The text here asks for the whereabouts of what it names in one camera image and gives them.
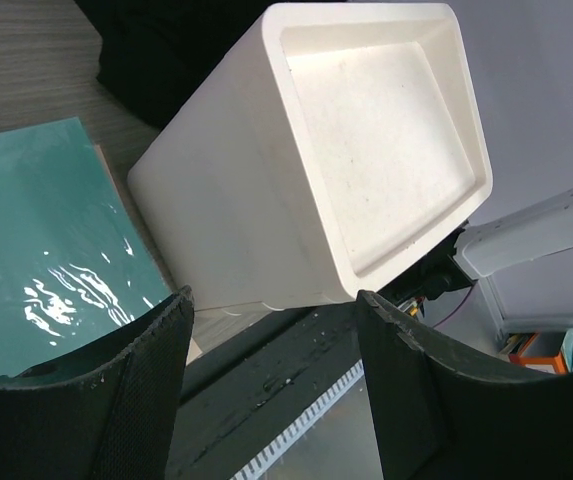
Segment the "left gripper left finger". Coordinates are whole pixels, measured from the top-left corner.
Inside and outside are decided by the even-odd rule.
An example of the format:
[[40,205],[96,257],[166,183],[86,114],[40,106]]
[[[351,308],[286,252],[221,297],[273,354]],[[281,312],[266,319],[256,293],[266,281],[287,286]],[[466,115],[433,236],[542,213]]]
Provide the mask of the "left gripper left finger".
[[0,376],[0,479],[161,479],[194,324],[184,286],[138,319]]

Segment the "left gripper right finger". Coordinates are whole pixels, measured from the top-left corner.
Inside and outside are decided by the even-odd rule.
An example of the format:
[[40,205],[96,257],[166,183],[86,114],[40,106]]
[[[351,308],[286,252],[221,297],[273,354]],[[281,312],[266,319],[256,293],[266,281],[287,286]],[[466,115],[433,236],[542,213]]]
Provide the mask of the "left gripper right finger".
[[387,479],[573,479],[573,373],[505,362],[402,313],[355,303]]

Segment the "black t shirt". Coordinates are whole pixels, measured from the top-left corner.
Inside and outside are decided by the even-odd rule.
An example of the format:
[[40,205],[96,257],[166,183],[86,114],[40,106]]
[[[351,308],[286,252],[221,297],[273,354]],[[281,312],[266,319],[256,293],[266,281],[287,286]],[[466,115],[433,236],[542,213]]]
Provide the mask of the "black t shirt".
[[163,129],[271,1],[78,1],[101,37],[96,79]]

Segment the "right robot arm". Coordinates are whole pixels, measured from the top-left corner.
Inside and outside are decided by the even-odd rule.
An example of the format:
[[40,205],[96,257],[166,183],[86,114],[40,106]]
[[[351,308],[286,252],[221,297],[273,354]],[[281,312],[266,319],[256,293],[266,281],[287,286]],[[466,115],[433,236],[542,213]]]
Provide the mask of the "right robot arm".
[[497,220],[458,226],[380,294],[396,306],[473,287],[492,274],[573,249],[573,188]]

